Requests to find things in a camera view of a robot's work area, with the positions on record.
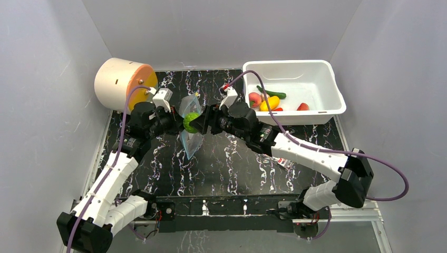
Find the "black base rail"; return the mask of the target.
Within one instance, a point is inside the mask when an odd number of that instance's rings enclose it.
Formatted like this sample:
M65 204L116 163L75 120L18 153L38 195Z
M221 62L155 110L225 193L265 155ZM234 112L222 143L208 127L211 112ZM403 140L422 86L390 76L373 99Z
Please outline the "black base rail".
M310 224L298 231L313 235L317 222L329 217L327 208L315 213L296 208L297 194L251 194L224 196L159 196L161 232L193 230L251 231L275 230L293 233L298 225Z

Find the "green toy lime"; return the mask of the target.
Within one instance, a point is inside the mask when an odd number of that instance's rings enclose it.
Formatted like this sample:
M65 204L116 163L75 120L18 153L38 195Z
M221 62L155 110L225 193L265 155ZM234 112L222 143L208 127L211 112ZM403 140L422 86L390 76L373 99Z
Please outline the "green toy lime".
M184 117L183 127L188 133L195 134L198 132L193 126L190 125L190 123L199 116L200 114L197 112L190 112Z

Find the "white plastic bin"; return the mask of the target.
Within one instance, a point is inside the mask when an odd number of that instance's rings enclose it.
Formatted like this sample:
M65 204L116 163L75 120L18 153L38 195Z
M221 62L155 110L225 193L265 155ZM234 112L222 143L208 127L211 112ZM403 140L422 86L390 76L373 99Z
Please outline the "white plastic bin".
M258 93L257 86L263 83L266 90L283 92L287 97L281 100L274 118L268 112L256 110L257 118L275 125L325 124L332 117L346 111L346 103L335 80L331 64L325 60L278 60L246 62L243 71L245 99L251 92ZM309 111L297 111L301 103L309 105Z

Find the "toy peach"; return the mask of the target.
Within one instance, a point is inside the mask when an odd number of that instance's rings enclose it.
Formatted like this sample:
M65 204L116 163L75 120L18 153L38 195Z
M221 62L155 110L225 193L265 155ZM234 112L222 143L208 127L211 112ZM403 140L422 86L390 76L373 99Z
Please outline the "toy peach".
M253 109L258 108L262 103L262 98L259 93L251 92L248 94L248 98L249 98L249 105Z

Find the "yellow toy mango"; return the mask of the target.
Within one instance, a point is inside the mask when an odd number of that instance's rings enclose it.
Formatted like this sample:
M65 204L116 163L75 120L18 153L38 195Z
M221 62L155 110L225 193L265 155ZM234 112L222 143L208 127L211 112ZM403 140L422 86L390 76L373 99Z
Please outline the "yellow toy mango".
M267 112L269 110L274 111L280 104L280 98L277 96L269 97L267 100L261 102L259 106L260 111Z

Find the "green toy cucumber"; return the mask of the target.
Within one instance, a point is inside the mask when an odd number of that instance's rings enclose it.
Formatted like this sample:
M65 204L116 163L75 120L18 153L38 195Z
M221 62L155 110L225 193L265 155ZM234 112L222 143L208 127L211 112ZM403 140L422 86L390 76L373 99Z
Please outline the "green toy cucumber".
M286 93L283 92L274 92L274 91L269 91L269 90L265 90L263 89L260 85L257 86L257 89L259 90L259 92L261 94L266 93L267 95L269 95L270 97L272 96L277 96L280 100L283 100L287 97Z

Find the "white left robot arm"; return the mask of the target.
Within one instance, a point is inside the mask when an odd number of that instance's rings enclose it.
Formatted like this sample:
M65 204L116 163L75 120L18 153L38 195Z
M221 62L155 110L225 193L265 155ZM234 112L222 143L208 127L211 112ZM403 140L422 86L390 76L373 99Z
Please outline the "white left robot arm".
M116 197L151 148L151 141L163 134L179 134L182 122L173 106L150 102L139 102L130 115L124 114L119 140L100 176L80 203L56 221L67 252L107 252L114 235L134 219L158 215L153 194L136 190L120 204Z

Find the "aluminium frame rail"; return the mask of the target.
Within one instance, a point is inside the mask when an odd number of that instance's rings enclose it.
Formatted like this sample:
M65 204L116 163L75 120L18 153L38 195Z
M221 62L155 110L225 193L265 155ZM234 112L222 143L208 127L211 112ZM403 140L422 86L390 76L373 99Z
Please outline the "aluminium frame rail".
M117 204L120 204L124 201L124 199L117 199ZM321 238L325 232L328 231L332 223L338 222L370 222L374 229L374 234L376 236L376 240L381 252L391 252L390 244L387 241L386 234L384 232L383 227L383 218L379 211L379 208L374 202L367 202L364 207L356 209L351 208L346 205L332 205L330 207L326 207L329 211L329 217L326 221L317 222L316 226L318 228L318 232L313 234L312 236L299 232L298 230L301 228L308 229L311 227L310 224L306 223L304 225L298 225L296 230L292 234L298 239L303 239L306 241L312 241L318 238ZM161 226L161 215L162 212L159 210L158 215L153 219L138 217L130 222L129 226L134 227L146 227L148 225L160 225Z

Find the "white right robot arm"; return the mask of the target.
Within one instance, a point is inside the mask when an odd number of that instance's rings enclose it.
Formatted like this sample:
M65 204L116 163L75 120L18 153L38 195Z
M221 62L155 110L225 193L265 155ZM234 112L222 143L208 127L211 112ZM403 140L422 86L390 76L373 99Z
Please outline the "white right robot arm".
M255 153L289 160L326 178L324 183L303 189L295 201L267 210L268 214L280 219L304 219L332 205L364 206L374 173L361 150L338 153L300 140L276 125L260 122L255 111L242 102L188 113L183 125L200 134L231 134Z

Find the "clear zip top bag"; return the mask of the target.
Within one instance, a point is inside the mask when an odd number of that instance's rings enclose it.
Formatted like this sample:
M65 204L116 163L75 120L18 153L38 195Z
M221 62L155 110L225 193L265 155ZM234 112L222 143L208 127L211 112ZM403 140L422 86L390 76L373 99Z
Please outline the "clear zip top bag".
M199 104L199 98L195 96L195 93L188 95L181 100L179 112L183 118L190 112L197 112L199 114L202 113L202 108ZM187 159L190 160L200 148L203 142L203 136L198 132L195 134L191 134L188 133L186 130L183 130L181 132L181 142Z

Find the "pack of coloured markers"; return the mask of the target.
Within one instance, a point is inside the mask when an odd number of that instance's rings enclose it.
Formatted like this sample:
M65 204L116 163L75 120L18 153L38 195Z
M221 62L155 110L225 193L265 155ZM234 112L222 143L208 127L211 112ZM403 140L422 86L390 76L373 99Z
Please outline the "pack of coloured markers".
M272 157L272 159L277 165L279 165L282 169L285 169L287 171L290 170L294 164L292 161L284 158Z

